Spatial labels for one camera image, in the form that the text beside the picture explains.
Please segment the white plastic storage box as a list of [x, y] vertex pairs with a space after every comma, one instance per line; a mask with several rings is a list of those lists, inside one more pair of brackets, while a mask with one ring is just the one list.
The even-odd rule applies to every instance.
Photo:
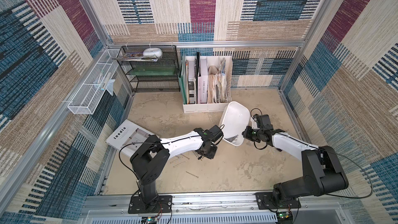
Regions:
[[238, 138], [228, 144], [233, 146], [240, 146], [244, 142], [242, 132], [246, 129], [251, 119], [249, 110], [238, 102], [230, 102], [222, 114], [219, 125], [223, 125], [222, 131], [224, 137], [223, 141], [227, 142], [225, 138], [230, 138], [238, 135]]

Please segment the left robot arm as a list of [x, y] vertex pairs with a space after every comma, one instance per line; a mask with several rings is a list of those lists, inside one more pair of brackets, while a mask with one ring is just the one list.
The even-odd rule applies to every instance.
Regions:
[[213, 159], [222, 138], [223, 131], [217, 125], [209, 130], [195, 128], [188, 134], [175, 138], [149, 136], [130, 158], [143, 202], [146, 205], [157, 202], [155, 182], [169, 159], [189, 151], [196, 152], [201, 158]]

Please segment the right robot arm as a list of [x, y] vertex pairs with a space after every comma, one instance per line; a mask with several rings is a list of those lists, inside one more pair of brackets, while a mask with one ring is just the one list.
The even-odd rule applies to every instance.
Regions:
[[252, 124], [243, 132], [244, 138], [285, 151], [302, 163], [302, 177], [274, 185], [272, 201], [275, 205], [280, 206], [298, 197], [319, 197], [348, 188], [348, 178], [332, 147], [311, 145], [281, 129], [274, 129], [268, 115], [255, 114]]

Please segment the white perforated file organizer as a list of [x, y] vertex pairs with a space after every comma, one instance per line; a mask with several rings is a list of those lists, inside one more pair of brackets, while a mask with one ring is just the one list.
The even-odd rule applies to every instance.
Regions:
[[184, 113], [222, 112], [232, 102], [231, 56], [186, 56]]

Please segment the green folder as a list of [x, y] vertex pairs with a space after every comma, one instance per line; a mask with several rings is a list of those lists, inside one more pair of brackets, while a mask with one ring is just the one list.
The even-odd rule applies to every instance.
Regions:
[[186, 93], [186, 57], [181, 58], [181, 66], [179, 70], [179, 84], [180, 92], [182, 94], [183, 105], [187, 104], [187, 93]]

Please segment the white magazine on table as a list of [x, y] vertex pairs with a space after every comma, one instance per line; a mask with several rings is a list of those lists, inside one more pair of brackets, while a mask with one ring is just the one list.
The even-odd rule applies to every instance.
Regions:
[[129, 145], [122, 150], [122, 153], [131, 157], [150, 135], [153, 133], [126, 119], [107, 138], [106, 143], [116, 150]]

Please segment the white round device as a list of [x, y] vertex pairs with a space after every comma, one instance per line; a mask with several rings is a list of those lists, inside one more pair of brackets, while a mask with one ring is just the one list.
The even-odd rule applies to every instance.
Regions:
[[143, 51], [143, 56], [146, 58], [162, 58], [163, 51], [160, 48], [147, 48]]

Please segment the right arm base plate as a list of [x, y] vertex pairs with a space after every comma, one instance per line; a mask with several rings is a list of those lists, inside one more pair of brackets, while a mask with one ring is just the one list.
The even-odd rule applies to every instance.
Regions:
[[280, 209], [292, 209], [301, 208], [301, 203], [299, 200], [278, 200], [272, 191], [267, 192], [256, 192], [255, 193], [257, 205], [259, 209], [262, 210], [280, 210]]

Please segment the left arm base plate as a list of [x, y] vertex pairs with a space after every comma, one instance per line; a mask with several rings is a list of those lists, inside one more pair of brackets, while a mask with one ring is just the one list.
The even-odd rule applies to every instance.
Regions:
[[173, 197], [171, 195], [159, 195], [150, 203], [145, 203], [141, 196], [132, 196], [127, 212], [129, 214], [170, 213], [172, 203]]

